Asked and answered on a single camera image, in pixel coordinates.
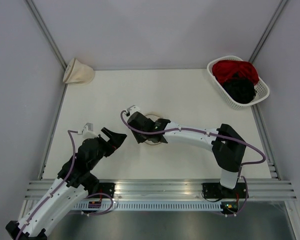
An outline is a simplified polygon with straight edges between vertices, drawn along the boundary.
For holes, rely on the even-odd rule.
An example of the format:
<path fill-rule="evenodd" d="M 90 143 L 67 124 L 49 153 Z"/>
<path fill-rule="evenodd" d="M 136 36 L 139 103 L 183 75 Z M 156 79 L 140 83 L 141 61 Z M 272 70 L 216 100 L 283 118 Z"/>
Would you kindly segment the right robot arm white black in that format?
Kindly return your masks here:
<path fill-rule="evenodd" d="M 146 141 L 154 144 L 179 143 L 210 151 L 221 168 L 219 194 L 229 198 L 236 192 L 246 146 L 243 138 L 230 125 L 223 123 L 219 128 L 199 129 L 164 118 L 153 121 L 138 111 L 126 116 L 127 125 L 139 144 Z"/>

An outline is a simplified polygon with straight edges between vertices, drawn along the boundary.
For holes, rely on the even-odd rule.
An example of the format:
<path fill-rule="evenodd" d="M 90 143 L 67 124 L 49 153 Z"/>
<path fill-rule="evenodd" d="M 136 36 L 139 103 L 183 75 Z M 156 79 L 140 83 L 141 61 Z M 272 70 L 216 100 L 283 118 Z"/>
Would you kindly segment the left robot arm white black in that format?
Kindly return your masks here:
<path fill-rule="evenodd" d="M 101 196 L 113 199 L 100 189 L 100 181 L 91 171 L 103 158 L 112 155 L 125 141 L 127 135 L 107 128 L 101 132 L 108 137 L 92 135 L 76 147 L 73 134 L 68 130 L 72 146 L 70 159 L 62 166 L 47 192 L 20 220 L 11 220 L 5 227 L 13 240 L 46 240 L 54 227 L 85 199 Z"/>

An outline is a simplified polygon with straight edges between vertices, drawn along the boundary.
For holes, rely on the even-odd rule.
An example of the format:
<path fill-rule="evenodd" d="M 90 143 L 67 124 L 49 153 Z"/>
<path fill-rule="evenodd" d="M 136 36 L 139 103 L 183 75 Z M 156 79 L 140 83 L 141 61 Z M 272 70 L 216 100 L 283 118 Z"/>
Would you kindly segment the red bra in basket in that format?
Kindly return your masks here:
<path fill-rule="evenodd" d="M 220 60 L 212 66 L 212 74 L 221 85 L 241 78 L 248 79 L 254 86 L 259 82 L 257 70 L 247 61 Z"/>

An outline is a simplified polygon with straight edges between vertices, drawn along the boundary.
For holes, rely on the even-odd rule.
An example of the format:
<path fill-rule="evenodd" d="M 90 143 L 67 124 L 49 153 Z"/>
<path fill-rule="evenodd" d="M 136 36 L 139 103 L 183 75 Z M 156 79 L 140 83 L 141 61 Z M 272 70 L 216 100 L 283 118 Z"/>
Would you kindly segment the black bra in basket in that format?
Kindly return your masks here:
<path fill-rule="evenodd" d="M 238 73 L 228 78 L 222 87 L 234 101 L 240 104 L 250 103 L 257 94 L 253 82 L 245 76 L 239 76 Z"/>

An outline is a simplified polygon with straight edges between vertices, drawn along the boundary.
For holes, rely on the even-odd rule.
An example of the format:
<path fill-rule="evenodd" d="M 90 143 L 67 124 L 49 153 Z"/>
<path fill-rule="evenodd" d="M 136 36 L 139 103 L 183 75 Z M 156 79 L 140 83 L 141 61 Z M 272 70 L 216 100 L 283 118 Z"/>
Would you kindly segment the white plastic laundry basket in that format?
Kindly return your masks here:
<path fill-rule="evenodd" d="M 223 56 L 223 57 L 219 57 L 215 60 L 212 60 L 207 65 L 207 71 L 208 71 L 208 74 L 210 75 L 210 82 L 211 82 L 212 86 L 219 93 L 219 95 L 224 100 L 224 102 L 227 103 L 232 109 L 239 110 L 243 107 L 251 107 L 253 105 L 256 105 L 256 104 L 262 102 L 263 100 L 265 100 L 270 95 L 269 87 L 259 77 L 258 78 L 259 79 L 258 83 L 254 86 L 254 90 L 256 91 L 256 96 L 254 97 L 254 99 L 249 103 L 239 103 L 239 102 L 235 101 L 226 92 L 226 90 L 222 87 L 222 85 L 217 81 L 216 77 L 213 75 L 213 72 L 212 72 L 213 67 L 217 63 L 219 63 L 220 61 L 223 61 L 223 60 L 239 61 L 239 62 L 244 62 L 244 60 L 241 59 L 238 56 L 228 55 L 228 56 Z"/>

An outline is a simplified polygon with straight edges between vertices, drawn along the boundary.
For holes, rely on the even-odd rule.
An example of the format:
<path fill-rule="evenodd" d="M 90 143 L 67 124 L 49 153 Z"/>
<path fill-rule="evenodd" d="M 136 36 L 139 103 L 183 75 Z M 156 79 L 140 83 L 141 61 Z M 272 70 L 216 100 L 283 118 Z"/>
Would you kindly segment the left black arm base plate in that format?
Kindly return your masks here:
<path fill-rule="evenodd" d="M 114 182 L 100 182 L 96 187 L 89 192 L 87 198 L 104 198 L 103 195 L 98 195 L 97 193 L 103 193 L 109 195 L 111 198 L 114 197 L 115 194 L 115 186 Z"/>

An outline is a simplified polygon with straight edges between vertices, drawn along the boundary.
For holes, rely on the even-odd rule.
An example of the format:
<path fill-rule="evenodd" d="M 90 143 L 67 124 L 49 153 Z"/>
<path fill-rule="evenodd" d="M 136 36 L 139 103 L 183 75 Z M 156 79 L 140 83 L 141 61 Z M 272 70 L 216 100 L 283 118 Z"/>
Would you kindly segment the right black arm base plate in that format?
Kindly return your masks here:
<path fill-rule="evenodd" d="M 234 189 L 221 186 L 218 182 L 207 182 L 202 184 L 203 197 L 208 200 L 212 199 L 244 199 L 247 195 L 245 183 L 239 182 Z"/>

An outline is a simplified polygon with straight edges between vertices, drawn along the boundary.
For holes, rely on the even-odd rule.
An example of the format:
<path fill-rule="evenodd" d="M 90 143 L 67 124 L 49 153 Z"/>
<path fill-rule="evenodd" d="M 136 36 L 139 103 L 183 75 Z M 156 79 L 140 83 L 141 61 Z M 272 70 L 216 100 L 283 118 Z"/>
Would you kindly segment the aluminium mounting rail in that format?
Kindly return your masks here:
<path fill-rule="evenodd" d="M 147 179 L 108 180 L 114 183 L 114 197 L 126 201 L 136 200 L 190 200 L 201 197 L 202 184 L 217 179 Z M 295 201 L 293 185 L 288 180 L 248 179 L 249 201 Z"/>

